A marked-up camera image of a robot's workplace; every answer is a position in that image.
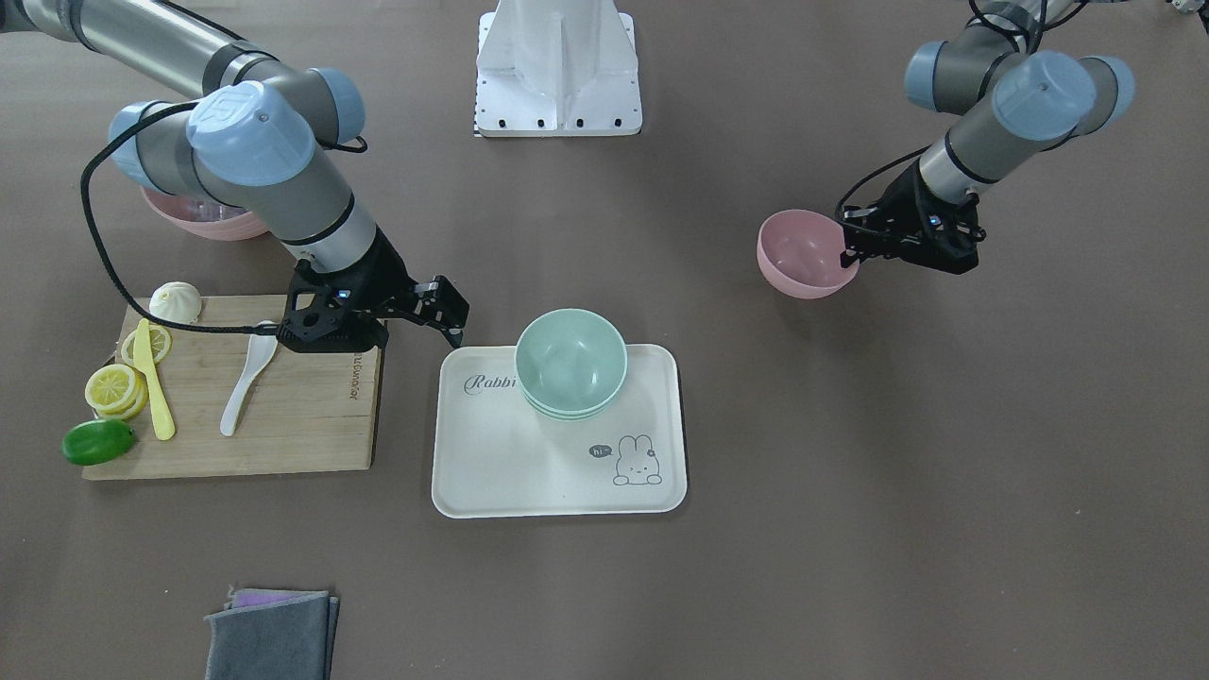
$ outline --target gray cloth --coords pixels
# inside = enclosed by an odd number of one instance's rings
[[[287,599],[239,606],[266,593]],[[213,635],[206,680],[326,680],[339,603],[325,590],[233,593],[225,611],[206,617]]]

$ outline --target wooden cutting board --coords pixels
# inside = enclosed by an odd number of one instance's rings
[[[147,306],[147,300],[139,300]],[[280,321],[285,295],[206,298],[201,325]],[[139,316],[127,309],[121,342]],[[374,453],[382,351],[297,355],[277,348],[244,402],[233,437],[219,420],[243,371],[247,335],[172,332],[160,363],[177,436],[160,442],[151,409],[131,420],[135,444],[121,457],[83,468],[85,479],[152,479],[368,469]]]

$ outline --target green bowl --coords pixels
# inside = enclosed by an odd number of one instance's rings
[[[627,368],[621,334],[586,310],[544,313],[516,341],[521,393],[557,420],[583,420],[604,410],[621,391]]]

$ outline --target green lime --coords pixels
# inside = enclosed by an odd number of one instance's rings
[[[89,420],[73,427],[63,437],[63,457],[75,465],[111,461],[131,450],[134,431],[121,420]]]

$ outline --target brown table surface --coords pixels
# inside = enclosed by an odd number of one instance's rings
[[[122,301],[79,173],[123,105],[181,97],[79,45],[0,36],[0,676],[201,678],[229,586],[342,598],[336,679],[1209,676],[1209,40],[1158,0],[1046,46],[1133,65],[1100,133],[985,196],[983,264],[875,261],[774,292],[760,223],[829,212],[937,139],[914,50],[964,2],[630,0],[641,136],[470,134],[490,1],[196,1],[351,74],[364,156],[336,162],[472,344],[585,306],[682,375],[689,494],[663,515],[451,520],[429,497],[447,353],[394,324],[368,472],[91,483],[58,454]],[[870,201],[885,185],[858,196]],[[94,202],[126,281],[282,293],[271,237]]]

